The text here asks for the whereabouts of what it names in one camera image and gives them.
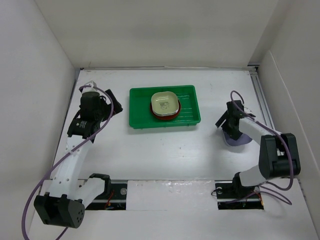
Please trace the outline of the purple square plate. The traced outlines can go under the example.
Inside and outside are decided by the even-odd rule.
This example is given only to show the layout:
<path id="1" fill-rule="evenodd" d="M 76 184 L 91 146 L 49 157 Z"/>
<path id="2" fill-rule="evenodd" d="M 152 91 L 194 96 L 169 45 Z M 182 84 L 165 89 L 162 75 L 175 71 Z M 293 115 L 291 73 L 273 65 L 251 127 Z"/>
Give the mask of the purple square plate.
<path id="1" fill-rule="evenodd" d="M 244 133 L 237 140 L 232 139 L 226 132 L 223 132 L 223 136 L 225 143 L 231 147 L 246 145 L 252 141 L 252 138 Z"/>

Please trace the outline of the green square plate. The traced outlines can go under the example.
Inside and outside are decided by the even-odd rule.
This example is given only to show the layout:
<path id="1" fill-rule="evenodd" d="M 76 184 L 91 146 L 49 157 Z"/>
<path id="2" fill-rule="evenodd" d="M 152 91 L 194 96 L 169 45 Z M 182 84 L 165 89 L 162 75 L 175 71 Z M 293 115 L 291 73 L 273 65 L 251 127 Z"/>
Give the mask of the green square plate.
<path id="1" fill-rule="evenodd" d="M 179 100 L 171 91 L 156 92 L 151 97 L 151 109 L 157 116 L 171 116 L 179 110 Z"/>

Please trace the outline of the red round plate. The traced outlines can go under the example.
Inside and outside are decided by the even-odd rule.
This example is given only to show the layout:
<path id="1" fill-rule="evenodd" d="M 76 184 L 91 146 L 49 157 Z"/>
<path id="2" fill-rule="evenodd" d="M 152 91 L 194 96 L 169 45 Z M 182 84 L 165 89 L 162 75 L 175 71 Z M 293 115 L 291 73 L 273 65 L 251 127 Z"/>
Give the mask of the red round plate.
<path id="1" fill-rule="evenodd" d="M 152 114 L 156 119 L 162 120 L 162 121 L 173 120 L 173 119 L 175 119 L 175 118 L 179 115 L 179 113 L 176 114 L 176 115 L 172 115 L 172 116 L 159 117 L 159 116 L 154 115 L 154 114 L 151 112 L 151 114 Z"/>

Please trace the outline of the beige square plate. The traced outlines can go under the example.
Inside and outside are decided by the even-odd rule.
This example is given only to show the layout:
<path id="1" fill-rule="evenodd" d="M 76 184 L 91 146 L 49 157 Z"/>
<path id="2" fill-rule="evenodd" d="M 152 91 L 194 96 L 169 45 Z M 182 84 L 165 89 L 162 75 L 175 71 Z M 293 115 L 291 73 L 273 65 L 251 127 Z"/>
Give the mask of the beige square plate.
<path id="1" fill-rule="evenodd" d="M 153 110 L 152 107 L 150 108 L 150 111 L 152 112 L 152 114 L 154 114 L 155 116 L 159 116 L 159 117 L 173 116 L 173 115 L 178 114 L 178 113 L 180 112 L 180 110 L 181 110 L 181 109 L 179 108 L 177 111 L 172 112 L 172 113 L 156 113 L 156 112 Z"/>

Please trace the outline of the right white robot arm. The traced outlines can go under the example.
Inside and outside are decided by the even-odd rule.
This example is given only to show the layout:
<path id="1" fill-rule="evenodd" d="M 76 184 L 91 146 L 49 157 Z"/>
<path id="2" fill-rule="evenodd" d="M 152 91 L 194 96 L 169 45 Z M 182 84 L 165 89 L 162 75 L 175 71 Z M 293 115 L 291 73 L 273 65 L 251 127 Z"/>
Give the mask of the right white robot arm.
<path id="1" fill-rule="evenodd" d="M 258 164 L 237 172 L 229 187 L 234 198 L 243 199 L 258 193 L 265 184 L 278 190 L 291 189 L 294 177 L 301 172 L 297 140 L 292 133 L 273 130 L 245 112 L 240 100 L 227 102 L 226 111 L 216 122 L 228 146 L 238 147 L 255 141 L 259 145 Z"/>

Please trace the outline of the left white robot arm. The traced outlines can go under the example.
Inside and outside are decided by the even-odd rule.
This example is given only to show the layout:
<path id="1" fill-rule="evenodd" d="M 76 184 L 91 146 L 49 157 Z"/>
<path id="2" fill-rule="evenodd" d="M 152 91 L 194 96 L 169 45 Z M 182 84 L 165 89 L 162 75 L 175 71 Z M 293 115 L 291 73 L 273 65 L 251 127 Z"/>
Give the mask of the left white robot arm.
<path id="1" fill-rule="evenodd" d="M 45 225 L 76 229 L 93 200 L 113 193 L 107 174 L 93 173 L 82 186 L 78 178 L 96 135 L 123 108 L 110 89 L 102 91 L 87 84 L 80 91 L 79 110 L 67 130 L 65 158 L 45 194 L 36 196 L 33 203 Z"/>

